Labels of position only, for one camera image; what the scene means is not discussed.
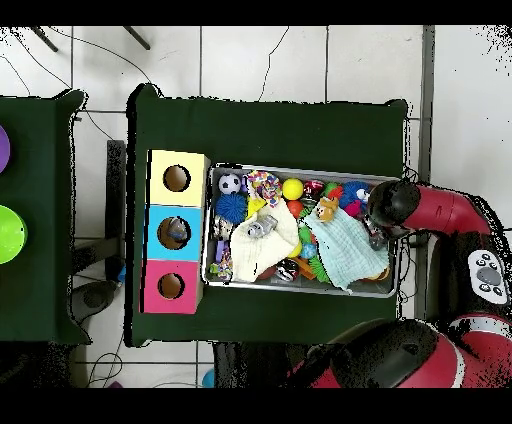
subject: soccer ball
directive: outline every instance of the soccer ball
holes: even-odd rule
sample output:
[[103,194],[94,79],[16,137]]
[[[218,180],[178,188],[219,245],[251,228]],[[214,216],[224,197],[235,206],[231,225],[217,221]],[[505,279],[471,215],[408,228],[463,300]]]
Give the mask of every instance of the soccer ball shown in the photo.
[[219,189],[224,194],[236,194],[240,191],[242,181],[238,175],[224,174],[219,179]]

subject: light blue towel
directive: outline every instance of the light blue towel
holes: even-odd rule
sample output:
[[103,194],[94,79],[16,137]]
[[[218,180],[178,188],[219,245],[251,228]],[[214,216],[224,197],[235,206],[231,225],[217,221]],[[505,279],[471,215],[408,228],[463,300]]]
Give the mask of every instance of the light blue towel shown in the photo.
[[388,250],[373,250],[363,223],[341,208],[330,222],[320,222],[313,209],[304,223],[318,240],[320,259],[336,287],[347,290],[351,282],[377,275],[389,265]]

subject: dark green tablecloth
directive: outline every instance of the dark green tablecloth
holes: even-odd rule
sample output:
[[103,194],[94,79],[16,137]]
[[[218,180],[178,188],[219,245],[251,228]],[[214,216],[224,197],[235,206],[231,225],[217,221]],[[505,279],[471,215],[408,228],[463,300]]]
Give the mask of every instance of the dark green tablecloth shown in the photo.
[[[130,257],[142,257],[148,149],[203,153],[212,162],[400,177],[406,113],[401,100],[369,105],[165,99],[152,85],[139,86],[127,110],[127,207],[134,212],[126,230],[128,268]],[[195,315],[141,314],[140,268],[136,260],[133,282],[131,269],[127,273],[133,296],[127,296],[125,328],[135,344],[146,339],[323,343],[361,321],[395,316],[396,296],[371,299],[209,286]]]
[[0,340],[83,343],[68,315],[71,273],[71,116],[84,93],[53,99],[0,97],[11,161],[0,174],[0,204],[28,229],[20,254],[0,265]]

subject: round hole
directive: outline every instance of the round hole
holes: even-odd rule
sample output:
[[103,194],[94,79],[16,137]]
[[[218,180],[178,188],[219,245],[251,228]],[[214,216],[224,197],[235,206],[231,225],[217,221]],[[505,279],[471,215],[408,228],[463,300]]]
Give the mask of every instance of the round hole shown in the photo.
[[190,173],[181,165],[172,165],[164,172],[164,186],[174,192],[185,191],[190,185]]
[[190,240],[190,226],[180,217],[166,218],[158,226],[157,237],[166,249],[182,249]]
[[185,282],[178,274],[166,274],[158,280],[158,292],[166,299],[177,299],[184,289]]

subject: shape sorter box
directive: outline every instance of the shape sorter box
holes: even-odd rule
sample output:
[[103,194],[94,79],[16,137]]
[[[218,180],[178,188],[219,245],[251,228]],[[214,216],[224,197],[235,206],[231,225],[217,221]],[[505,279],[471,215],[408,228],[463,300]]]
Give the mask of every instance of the shape sorter box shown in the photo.
[[[194,314],[197,310],[203,289],[200,261],[209,166],[208,158],[198,153],[148,151],[144,219],[147,236],[145,232],[139,299],[143,313]],[[180,181],[184,177],[183,181],[173,179],[178,174]],[[180,218],[188,233],[186,243],[174,249],[159,239],[165,235],[164,223],[169,218]],[[169,275],[181,284],[175,297],[165,297],[161,291],[161,282],[168,281]]]

